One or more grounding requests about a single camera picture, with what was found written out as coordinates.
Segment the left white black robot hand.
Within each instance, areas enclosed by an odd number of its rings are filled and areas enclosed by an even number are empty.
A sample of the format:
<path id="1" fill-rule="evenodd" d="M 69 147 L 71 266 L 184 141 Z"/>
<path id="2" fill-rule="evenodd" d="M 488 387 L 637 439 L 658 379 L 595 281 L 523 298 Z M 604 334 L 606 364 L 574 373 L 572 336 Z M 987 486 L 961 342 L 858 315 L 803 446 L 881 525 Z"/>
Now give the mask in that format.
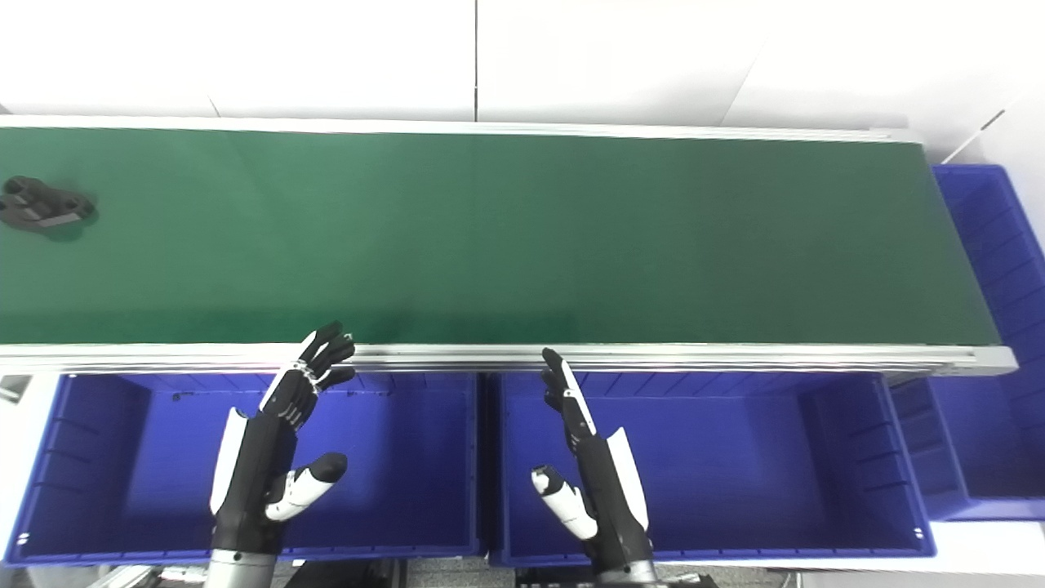
<path id="1" fill-rule="evenodd" d="M 319 327 L 273 376 L 255 411 L 249 416 L 230 409 L 209 499 L 214 558 L 276 557 L 287 522 L 344 477 L 348 461 L 340 452 L 326 452 L 302 466 L 292 461 L 318 396 L 354 377 L 353 368 L 336 368 L 354 351 L 354 339 L 342 323 Z"/>

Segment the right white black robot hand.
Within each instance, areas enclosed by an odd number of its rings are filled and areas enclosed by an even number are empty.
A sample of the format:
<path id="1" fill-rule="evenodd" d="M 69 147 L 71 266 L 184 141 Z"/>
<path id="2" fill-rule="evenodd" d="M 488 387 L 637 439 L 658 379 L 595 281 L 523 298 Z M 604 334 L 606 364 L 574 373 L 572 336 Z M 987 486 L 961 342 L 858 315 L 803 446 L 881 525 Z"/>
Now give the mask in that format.
<path id="1" fill-rule="evenodd" d="M 648 505 L 637 462 L 623 428 L 601 436 L 571 364 L 543 349 L 545 405 L 563 420 L 565 443 L 581 484 L 552 465 L 534 466 L 531 483 L 542 502 L 579 540 L 601 583 L 652 583 L 657 579 L 648 536 Z"/>

